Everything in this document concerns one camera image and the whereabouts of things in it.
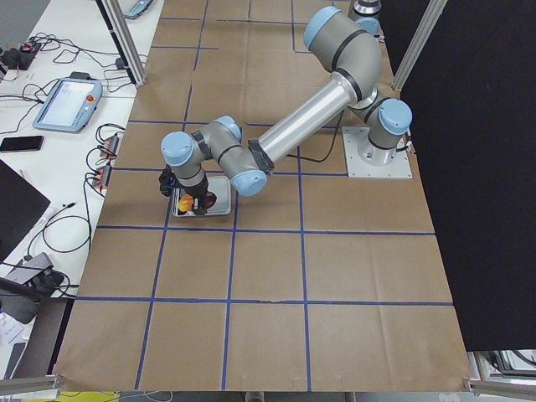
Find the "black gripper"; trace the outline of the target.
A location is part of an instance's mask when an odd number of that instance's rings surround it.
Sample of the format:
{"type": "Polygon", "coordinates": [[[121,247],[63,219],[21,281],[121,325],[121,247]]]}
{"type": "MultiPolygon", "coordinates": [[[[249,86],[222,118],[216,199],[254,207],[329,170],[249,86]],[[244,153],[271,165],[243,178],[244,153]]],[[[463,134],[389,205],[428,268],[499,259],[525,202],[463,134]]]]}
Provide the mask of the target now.
{"type": "Polygon", "coordinates": [[[193,213],[195,215],[206,215],[208,210],[205,205],[205,197],[209,188],[209,181],[207,178],[202,178],[199,183],[192,186],[181,184],[176,178],[175,188],[177,196],[188,194],[193,197],[193,213]]]}

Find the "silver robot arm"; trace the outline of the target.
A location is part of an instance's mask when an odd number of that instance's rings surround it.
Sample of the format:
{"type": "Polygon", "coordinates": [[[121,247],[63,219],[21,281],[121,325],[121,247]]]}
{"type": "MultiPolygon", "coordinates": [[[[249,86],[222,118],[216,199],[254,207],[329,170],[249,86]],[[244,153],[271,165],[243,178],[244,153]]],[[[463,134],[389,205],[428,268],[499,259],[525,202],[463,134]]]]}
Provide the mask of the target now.
{"type": "Polygon", "coordinates": [[[368,138],[359,150],[362,159],[377,166],[390,161],[413,115],[406,103],[383,96],[377,88],[382,67],[378,40],[342,10],[327,6],[313,15],[303,42],[330,74],[328,82],[246,147],[230,116],[192,133],[167,134],[161,142],[166,162],[159,177],[162,195],[182,194],[189,201],[188,213],[208,213],[218,197],[209,191],[202,164],[214,160],[238,194],[254,196],[266,185],[277,161],[347,109],[368,127],[368,138]]]}
{"type": "Polygon", "coordinates": [[[380,0],[357,0],[353,3],[351,10],[356,24],[374,36],[379,34],[381,8],[380,0]]]}

